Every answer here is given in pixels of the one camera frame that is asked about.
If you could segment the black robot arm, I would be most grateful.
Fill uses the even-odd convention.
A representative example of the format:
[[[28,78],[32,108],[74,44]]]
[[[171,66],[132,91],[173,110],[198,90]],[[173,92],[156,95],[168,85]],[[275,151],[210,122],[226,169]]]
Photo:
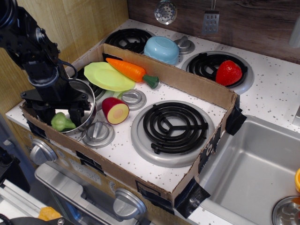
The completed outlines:
[[[84,112],[90,110],[87,94],[71,86],[77,78],[69,78],[59,59],[57,44],[15,0],[0,2],[0,46],[28,75],[34,87],[21,94],[28,107],[50,125],[55,111],[67,110],[76,127],[82,124]]]

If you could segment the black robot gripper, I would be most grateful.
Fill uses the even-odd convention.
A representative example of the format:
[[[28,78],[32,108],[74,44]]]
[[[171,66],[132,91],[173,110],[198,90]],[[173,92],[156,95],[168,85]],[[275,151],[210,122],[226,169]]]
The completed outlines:
[[[55,110],[63,109],[76,127],[82,124],[84,111],[90,109],[89,97],[71,86],[75,79],[63,67],[26,67],[25,71],[34,89],[21,93],[21,98],[44,123],[50,126]]]

